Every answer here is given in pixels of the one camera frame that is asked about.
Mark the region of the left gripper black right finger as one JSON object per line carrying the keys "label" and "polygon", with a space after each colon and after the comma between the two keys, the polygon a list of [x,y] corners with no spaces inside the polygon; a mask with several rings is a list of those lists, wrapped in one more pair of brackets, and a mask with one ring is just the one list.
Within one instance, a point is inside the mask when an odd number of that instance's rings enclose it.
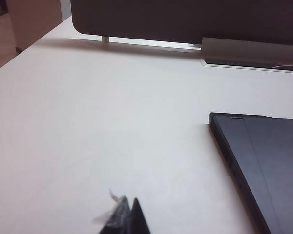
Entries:
{"label": "left gripper black right finger", "polygon": [[144,217],[139,200],[134,198],[130,213],[130,233],[131,234],[150,234],[146,219]]}

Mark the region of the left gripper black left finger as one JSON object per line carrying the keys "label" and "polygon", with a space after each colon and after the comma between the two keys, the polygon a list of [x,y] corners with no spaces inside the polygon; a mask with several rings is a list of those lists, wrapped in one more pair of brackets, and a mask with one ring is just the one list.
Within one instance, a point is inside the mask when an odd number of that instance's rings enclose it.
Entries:
{"label": "left gripper black left finger", "polygon": [[124,234],[126,232],[130,213],[128,199],[125,195],[121,197],[113,195],[112,198],[116,202],[115,206],[99,218],[103,223],[100,234]]}

